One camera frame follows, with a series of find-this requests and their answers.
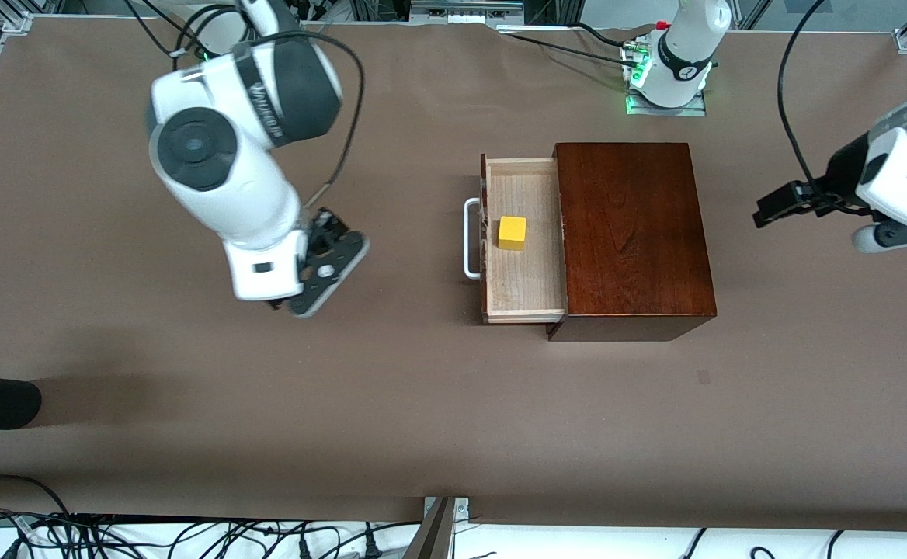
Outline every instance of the yellow cube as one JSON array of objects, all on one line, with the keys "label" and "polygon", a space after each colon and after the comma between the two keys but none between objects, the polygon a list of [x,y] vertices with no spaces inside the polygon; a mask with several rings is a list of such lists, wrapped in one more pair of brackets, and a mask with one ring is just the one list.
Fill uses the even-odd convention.
[{"label": "yellow cube", "polygon": [[499,248],[521,251],[526,245],[526,218],[502,216],[499,222]]}]

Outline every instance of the brown table surface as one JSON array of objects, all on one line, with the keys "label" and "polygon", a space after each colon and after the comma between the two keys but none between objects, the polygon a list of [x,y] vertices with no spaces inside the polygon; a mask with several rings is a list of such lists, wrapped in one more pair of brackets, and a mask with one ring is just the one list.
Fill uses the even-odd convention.
[{"label": "brown table surface", "polygon": [[[660,118],[624,114],[616,68],[481,26],[330,33],[369,81],[325,202],[371,251],[310,321],[236,301],[218,238],[153,175],[144,108],[168,63],[135,22],[37,19],[9,40],[0,377],[41,379],[48,408],[0,432],[0,473],[80,512],[414,517],[454,493],[518,523],[907,528],[907,250],[858,254],[865,220],[846,216],[751,222],[799,177],[774,105],[787,36],[727,36],[709,116]],[[904,99],[889,36],[795,49],[787,102],[816,170]],[[276,153],[302,196],[343,128]],[[717,318],[673,343],[481,325],[460,271],[478,155],[560,141],[689,142]],[[49,508],[8,485],[0,505]]]}]

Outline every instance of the drawer handle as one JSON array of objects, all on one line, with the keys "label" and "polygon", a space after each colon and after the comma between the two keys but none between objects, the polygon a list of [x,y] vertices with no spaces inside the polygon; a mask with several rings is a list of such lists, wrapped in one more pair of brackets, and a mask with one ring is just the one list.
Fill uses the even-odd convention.
[{"label": "drawer handle", "polygon": [[471,271],[471,262],[469,262],[467,255],[468,240],[471,238],[471,234],[468,232],[468,218],[471,213],[468,212],[468,208],[479,204],[481,204],[481,198],[468,198],[467,202],[464,202],[464,275],[467,276],[468,280],[481,279],[481,273]]}]

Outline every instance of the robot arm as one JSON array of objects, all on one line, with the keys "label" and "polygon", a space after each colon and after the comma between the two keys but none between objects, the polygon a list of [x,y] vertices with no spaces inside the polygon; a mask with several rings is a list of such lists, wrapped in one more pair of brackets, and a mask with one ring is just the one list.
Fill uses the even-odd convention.
[{"label": "robot arm", "polygon": [[[261,36],[300,29],[276,0],[245,0],[240,10]],[[153,169],[222,240],[240,300],[288,300],[294,314],[311,315],[366,250],[327,210],[311,222],[269,154],[326,134],[341,95],[332,64],[308,39],[240,43],[153,82]],[[334,248],[342,252],[326,269],[321,259]]]},{"label": "robot arm", "polygon": [[726,0],[680,0],[670,27],[650,34],[650,60],[631,79],[632,88],[653,105],[687,105],[705,88],[712,54],[732,20]]},{"label": "robot arm", "polygon": [[858,213],[872,215],[875,223],[855,232],[859,251],[907,247],[907,102],[837,151],[816,185],[829,200],[811,185],[792,181],[758,202],[756,226],[808,212],[822,217],[837,205],[861,207]]}]

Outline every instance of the wooden box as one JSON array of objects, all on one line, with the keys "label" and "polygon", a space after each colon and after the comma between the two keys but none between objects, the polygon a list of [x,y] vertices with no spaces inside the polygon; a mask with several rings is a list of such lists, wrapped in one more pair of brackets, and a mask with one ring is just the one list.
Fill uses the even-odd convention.
[{"label": "wooden box", "polygon": [[[525,250],[496,247],[502,216]],[[666,341],[716,316],[684,143],[560,143],[554,157],[481,156],[482,314],[555,341]]]}]

